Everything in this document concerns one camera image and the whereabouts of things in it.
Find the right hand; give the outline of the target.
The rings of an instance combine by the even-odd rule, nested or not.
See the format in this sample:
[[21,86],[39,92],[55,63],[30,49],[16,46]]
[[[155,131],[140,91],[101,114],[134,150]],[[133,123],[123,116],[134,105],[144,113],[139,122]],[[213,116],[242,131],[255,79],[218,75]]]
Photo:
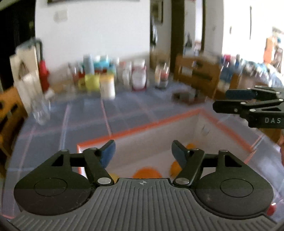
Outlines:
[[280,135],[280,139],[278,140],[278,145],[280,146],[280,153],[281,153],[281,162],[284,166],[284,136],[283,134]]

